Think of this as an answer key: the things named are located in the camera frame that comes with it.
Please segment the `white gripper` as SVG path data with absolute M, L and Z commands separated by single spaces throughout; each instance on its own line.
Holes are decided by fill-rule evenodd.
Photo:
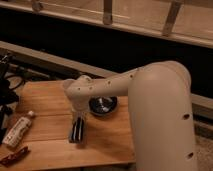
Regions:
M 75 118 L 84 118 L 89 112 L 89 100 L 87 98 L 73 99 L 71 101 L 71 111 Z

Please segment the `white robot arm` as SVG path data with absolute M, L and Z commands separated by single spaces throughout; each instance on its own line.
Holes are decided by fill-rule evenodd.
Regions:
M 62 82 L 76 117 L 92 97 L 127 96 L 136 171 L 198 171 L 191 76 L 176 61 L 154 62 L 105 79 Z

